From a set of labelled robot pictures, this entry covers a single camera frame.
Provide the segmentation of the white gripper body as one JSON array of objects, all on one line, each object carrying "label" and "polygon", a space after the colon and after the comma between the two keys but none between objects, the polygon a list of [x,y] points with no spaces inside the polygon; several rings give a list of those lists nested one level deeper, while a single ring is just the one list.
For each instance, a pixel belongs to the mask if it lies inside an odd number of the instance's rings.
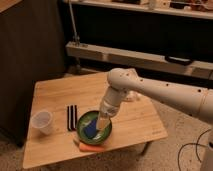
[{"label": "white gripper body", "polygon": [[104,118],[114,117],[119,112],[120,105],[126,96],[126,91],[119,91],[108,87],[100,103],[100,116]]}]

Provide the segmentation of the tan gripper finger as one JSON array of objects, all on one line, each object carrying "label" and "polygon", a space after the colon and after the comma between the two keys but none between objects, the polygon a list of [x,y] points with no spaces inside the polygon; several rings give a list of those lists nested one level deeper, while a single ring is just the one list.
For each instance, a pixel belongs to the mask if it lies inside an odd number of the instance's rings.
[{"label": "tan gripper finger", "polygon": [[110,118],[109,117],[106,117],[104,119],[104,129],[110,124]]},{"label": "tan gripper finger", "polygon": [[101,117],[101,115],[98,115],[98,119],[97,119],[97,123],[96,123],[96,129],[97,130],[102,130],[103,129],[103,118]]}]

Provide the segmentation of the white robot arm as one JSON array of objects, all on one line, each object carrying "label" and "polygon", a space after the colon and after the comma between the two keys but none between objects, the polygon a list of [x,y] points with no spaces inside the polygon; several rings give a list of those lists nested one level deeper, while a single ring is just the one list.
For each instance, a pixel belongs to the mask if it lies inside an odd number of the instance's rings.
[{"label": "white robot arm", "polygon": [[96,128],[105,129],[130,91],[138,92],[212,126],[200,171],[213,171],[213,89],[139,77],[133,69],[114,68],[100,103]]}]

